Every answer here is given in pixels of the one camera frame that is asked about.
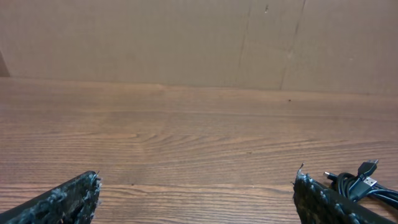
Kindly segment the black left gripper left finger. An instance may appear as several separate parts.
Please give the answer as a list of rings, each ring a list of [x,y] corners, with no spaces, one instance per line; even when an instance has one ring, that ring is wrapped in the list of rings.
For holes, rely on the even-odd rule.
[[[86,171],[1,213],[1,223],[90,224],[100,204],[101,177]]]

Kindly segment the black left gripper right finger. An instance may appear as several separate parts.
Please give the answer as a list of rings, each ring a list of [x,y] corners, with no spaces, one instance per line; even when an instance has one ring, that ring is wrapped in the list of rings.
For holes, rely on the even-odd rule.
[[[388,224],[393,221],[370,211],[359,201],[372,197],[394,208],[395,191],[371,178],[376,163],[363,163],[356,175],[325,172],[329,187],[297,171],[293,200],[302,223],[318,224]]]

